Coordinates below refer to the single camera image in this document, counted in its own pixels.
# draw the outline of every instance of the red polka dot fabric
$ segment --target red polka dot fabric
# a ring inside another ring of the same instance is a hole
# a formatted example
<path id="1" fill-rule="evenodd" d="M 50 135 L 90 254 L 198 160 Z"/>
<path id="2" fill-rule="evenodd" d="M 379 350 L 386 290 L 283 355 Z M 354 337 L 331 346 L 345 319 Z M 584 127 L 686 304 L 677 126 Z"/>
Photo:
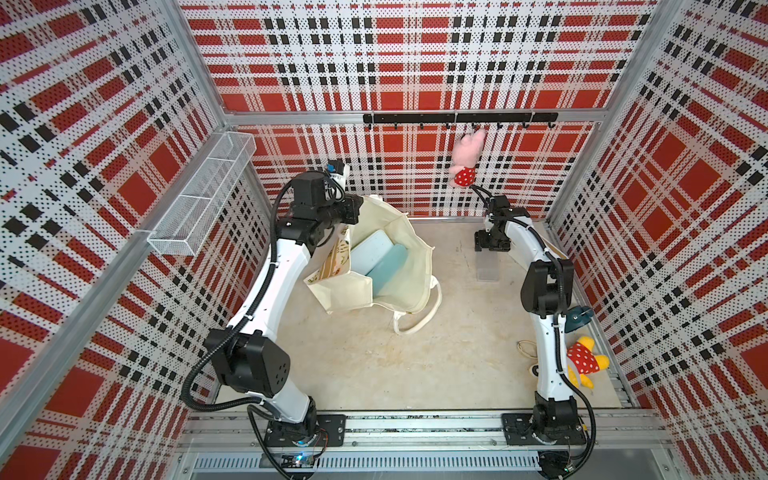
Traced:
<path id="1" fill-rule="evenodd" d="M 592 352 L 578 342 L 568 349 L 568 358 L 576 365 L 576 370 L 579 373 L 588 375 L 600 371 L 598 361 L 594 358 Z"/>
<path id="2" fill-rule="evenodd" d="M 475 182 L 475 168 L 465 168 L 453 177 L 454 182 L 462 187 L 469 187 Z"/>

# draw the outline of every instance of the beige floor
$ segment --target beige floor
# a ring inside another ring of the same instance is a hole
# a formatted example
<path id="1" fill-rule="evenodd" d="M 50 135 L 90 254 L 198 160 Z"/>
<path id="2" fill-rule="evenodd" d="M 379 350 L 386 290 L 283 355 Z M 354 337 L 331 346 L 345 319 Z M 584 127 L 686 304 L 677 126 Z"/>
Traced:
<path id="1" fill-rule="evenodd" d="M 516 348 L 518 340 L 535 339 L 530 317 L 520 304 L 525 270 L 499 253 L 499 281 L 477 281 L 473 235 L 479 227 L 480 223 L 414 224 L 416 233 L 435 247 L 433 274 L 442 285 L 443 302 L 432 321 L 410 336 L 397 336 L 392 313 L 380 306 L 327 315 L 303 282 L 296 284 L 277 342 L 290 354 L 293 381 L 315 399 L 318 409 L 532 406 L 536 379 L 528 368 L 535 361 Z M 305 274 L 323 258 L 318 252 Z M 418 318 L 403 317 L 401 328 Z M 568 345 L 577 336 L 569 334 Z M 607 373 L 592 379 L 594 391 L 584 391 L 593 406 L 621 406 Z M 237 396 L 225 387 L 219 401 Z"/>

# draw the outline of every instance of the plaid wall panel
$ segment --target plaid wall panel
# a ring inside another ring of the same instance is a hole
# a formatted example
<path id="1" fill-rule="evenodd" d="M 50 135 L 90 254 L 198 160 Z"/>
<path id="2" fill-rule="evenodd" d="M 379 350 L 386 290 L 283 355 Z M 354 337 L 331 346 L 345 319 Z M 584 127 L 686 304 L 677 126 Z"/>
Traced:
<path id="1" fill-rule="evenodd" d="M 549 208 L 584 146 L 592 126 L 557 123 L 550 129 L 519 124 L 481 125 L 488 129 L 477 183 L 503 191 L 533 217 Z M 467 124 L 303 125 L 240 127 L 253 133 L 253 163 L 271 198 L 295 174 L 341 159 L 351 166 L 347 190 L 379 194 L 412 215 L 482 215 L 469 190 L 448 187 L 455 138 L 472 131 Z"/>
<path id="2" fill-rule="evenodd" d="M 212 126 L 154 3 L 0 13 L 2 396 Z"/>
<path id="3" fill-rule="evenodd" d="M 0 396 L 210 135 L 166 21 L 155 1 L 0 5 Z M 262 250 L 238 188 L 200 256 L 144 263 L 0 478 L 162 476 L 181 379 Z"/>
<path id="4" fill-rule="evenodd" d="M 266 217 L 240 181 L 197 257 L 150 255 L 0 478 L 163 478 L 188 410 L 180 386 L 211 328 L 240 308 Z M 214 371 L 193 396 L 212 401 Z"/>
<path id="5" fill-rule="evenodd" d="M 230 111 L 603 107 L 657 4 L 180 0 Z"/>
<path id="6" fill-rule="evenodd" d="M 768 6 L 688 2 L 555 225 L 697 478 L 768 465 Z"/>

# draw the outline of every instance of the white cable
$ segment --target white cable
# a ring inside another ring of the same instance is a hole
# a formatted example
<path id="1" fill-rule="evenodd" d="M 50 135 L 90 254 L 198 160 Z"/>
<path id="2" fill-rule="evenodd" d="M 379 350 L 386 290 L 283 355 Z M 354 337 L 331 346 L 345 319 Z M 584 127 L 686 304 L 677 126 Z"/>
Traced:
<path id="1" fill-rule="evenodd" d="M 532 342 L 531 340 L 520 340 L 518 342 L 518 352 L 520 352 L 520 355 L 523 355 L 525 358 L 538 360 L 538 357 L 536 355 L 531 355 L 530 353 L 523 350 L 523 345 L 529 343 L 533 345 L 533 348 L 536 349 L 536 342 Z"/>

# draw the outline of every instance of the wire mesh basket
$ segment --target wire mesh basket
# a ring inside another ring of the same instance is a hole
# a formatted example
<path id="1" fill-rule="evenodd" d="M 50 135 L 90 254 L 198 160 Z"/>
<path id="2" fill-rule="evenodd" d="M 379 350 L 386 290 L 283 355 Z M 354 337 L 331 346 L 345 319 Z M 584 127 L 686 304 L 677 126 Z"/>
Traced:
<path id="1" fill-rule="evenodd" d="M 255 151 L 253 135 L 222 134 L 157 224 L 150 245 L 161 255 L 197 255 Z"/>

